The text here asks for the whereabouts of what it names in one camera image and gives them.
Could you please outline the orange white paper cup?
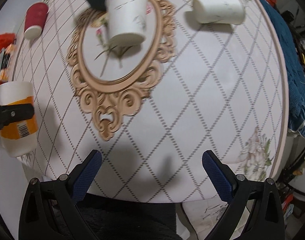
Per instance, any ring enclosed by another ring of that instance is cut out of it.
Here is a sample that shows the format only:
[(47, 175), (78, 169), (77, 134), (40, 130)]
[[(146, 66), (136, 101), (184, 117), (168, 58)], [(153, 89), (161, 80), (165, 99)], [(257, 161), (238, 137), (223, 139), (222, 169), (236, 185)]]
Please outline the orange white paper cup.
[[(27, 81), (11, 81), (0, 85), (0, 106), (34, 104), (33, 85)], [(23, 156), (37, 147), (38, 124), (35, 117), (15, 122), (0, 130), (1, 144), (10, 157)]]

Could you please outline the red paper cup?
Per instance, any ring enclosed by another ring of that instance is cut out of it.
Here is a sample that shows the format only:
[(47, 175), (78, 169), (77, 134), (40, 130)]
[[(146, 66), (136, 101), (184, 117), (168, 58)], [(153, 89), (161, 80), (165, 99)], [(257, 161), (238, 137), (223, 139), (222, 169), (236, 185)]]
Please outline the red paper cup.
[(27, 9), (24, 26), (25, 39), (35, 40), (41, 35), (47, 20), (48, 9), (45, 2), (34, 3)]

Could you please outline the white floral upright cup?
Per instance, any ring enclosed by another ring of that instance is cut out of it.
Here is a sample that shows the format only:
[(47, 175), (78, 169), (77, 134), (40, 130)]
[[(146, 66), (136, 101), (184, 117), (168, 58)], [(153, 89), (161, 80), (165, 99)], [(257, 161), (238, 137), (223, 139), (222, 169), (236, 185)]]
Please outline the white floral upright cup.
[(146, 39), (148, 0), (105, 0), (112, 46), (131, 47)]

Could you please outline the white floral lying cup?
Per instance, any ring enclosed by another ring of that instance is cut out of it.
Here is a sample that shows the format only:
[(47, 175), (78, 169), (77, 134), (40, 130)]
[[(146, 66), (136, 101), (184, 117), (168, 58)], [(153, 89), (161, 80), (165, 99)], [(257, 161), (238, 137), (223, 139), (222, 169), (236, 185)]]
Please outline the white floral lying cup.
[(201, 24), (241, 25), (246, 17), (240, 0), (193, 0), (193, 14)]

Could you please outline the orange tissue pack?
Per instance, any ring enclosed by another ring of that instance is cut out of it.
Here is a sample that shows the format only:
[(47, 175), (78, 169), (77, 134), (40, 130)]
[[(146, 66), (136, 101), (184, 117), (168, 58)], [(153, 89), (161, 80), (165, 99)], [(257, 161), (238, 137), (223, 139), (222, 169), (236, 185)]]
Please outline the orange tissue pack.
[(0, 82), (7, 82), (9, 78), (9, 64), (12, 60), (16, 45), (10, 44), (0, 51)]

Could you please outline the blue quilted blanket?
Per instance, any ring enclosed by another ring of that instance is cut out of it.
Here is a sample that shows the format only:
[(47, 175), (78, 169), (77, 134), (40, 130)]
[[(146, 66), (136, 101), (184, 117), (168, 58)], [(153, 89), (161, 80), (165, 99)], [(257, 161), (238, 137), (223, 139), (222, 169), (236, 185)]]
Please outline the blue quilted blanket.
[(287, 23), (266, 0), (259, 0), (266, 10), (282, 48), (289, 85), (288, 132), (305, 138), (305, 77)]

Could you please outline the patterned white tablecloth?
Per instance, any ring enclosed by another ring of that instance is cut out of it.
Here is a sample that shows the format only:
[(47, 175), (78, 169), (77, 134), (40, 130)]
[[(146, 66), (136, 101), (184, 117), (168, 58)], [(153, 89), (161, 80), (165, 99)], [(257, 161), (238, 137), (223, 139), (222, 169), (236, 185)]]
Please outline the patterned white tablecloth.
[(259, 0), (240, 0), (241, 25), (201, 24), (192, 1), (149, 0), (145, 42), (108, 51), (105, 13), (44, 0), (44, 31), (18, 35), (14, 63), (39, 125), (22, 165), (56, 179), (99, 150), (90, 193), (152, 203), (214, 197), (206, 150), (247, 179), (275, 177), (287, 94), (272, 24)]

